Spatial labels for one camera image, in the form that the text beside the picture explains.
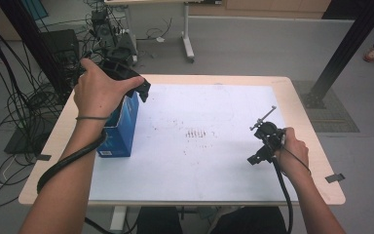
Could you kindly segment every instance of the black pole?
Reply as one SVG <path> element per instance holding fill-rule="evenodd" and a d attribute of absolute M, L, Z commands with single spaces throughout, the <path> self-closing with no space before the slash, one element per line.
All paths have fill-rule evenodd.
<path fill-rule="evenodd" d="M 367 1 L 327 66 L 323 69 L 311 91 L 303 95 L 308 108 L 324 108 L 323 98 L 342 73 L 357 49 L 374 28 L 374 0 Z"/>
<path fill-rule="evenodd" d="M 59 101 L 66 103 L 72 88 L 65 80 L 62 67 L 56 63 L 53 54 L 41 38 L 39 28 L 23 6 L 22 0 L 0 0 L 0 8 L 53 85 Z"/>

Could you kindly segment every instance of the forearm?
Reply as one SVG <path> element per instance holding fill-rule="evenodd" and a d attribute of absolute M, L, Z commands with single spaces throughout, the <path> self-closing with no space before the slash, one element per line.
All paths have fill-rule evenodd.
<path fill-rule="evenodd" d="M 329 207 L 324 203 L 311 177 L 293 183 L 308 233 L 345 233 Z"/>
<path fill-rule="evenodd" d="M 60 159 L 94 142 L 104 122 L 79 121 Z M 42 188 L 21 233 L 80 233 L 94 167 L 94 151 L 54 175 Z"/>

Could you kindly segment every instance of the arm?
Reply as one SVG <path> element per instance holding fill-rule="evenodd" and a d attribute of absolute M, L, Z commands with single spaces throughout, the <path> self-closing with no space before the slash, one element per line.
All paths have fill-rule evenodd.
<path fill-rule="evenodd" d="M 292 128 L 286 129 L 284 147 L 309 165 L 305 142 L 296 138 Z M 308 233 L 345 233 L 332 211 L 321 198 L 308 170 L 286 150 L 277 152 L 281 169 L 293 184 L 299 198 L 300 208 Z"/>
<path fill-rule="evenodd" d="M 86 72 L 74 88 L 79 116 L 107 117 L 124 94 L 142 84 L 142 77 L 109 78 L 92 61 L 81 61 Z M 95 141 L 106 120 L 77 121 L 60 159 Z M 90 194 L 95 152 L 60 171 L 42 188 L 19 233 L 81 233 Z"/>

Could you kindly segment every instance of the black stand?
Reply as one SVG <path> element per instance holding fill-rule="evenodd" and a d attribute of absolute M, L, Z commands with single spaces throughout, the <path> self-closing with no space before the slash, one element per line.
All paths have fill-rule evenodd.
<path fill-rule="evenodd" d="M 307 108 L 324 108 L 323 98 L 374 27 L 374 1 L 366 6 L 349 29 L 311 91 L 302 96 Z"/>

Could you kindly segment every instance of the handheld controller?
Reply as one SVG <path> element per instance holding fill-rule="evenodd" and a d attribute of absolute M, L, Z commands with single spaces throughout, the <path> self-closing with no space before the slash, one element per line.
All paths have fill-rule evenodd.
<path fill-rule="evenodd" d="M 254 136 L 261 139 L 264 144 L 256 154 L 247 159 L 251 165 L 259 164 L 264 160 L 272 163 L 272 157 L 275 155 L 275 151 L 281 149 L 281 146 L 284 144 L 284 130 L 278 129 L 272 122 L 263 122 L 275 109 L 276 107 L 272 106 L 272 110 L 263 116 L 263 118 L 258 119 L 253 127 L 250 127 L 251 131 L 257 128 Z"/>
<path fill-rule="evenodd" d="M 114 80 L 127 80 L 135 76 L 140 76 L 137 72 L 132 70 L 130 67 L 123 65 L 117 60 L 104 59 L 99 67 Z M 142 102 L 145 102 L 148 98 L 148 92 L 150 90 L 151 84 L 144 78 L 144 82 L 126 93 L 128 97 L 132 97 L 134 91 L 138 92 L 139 97 Z"/>

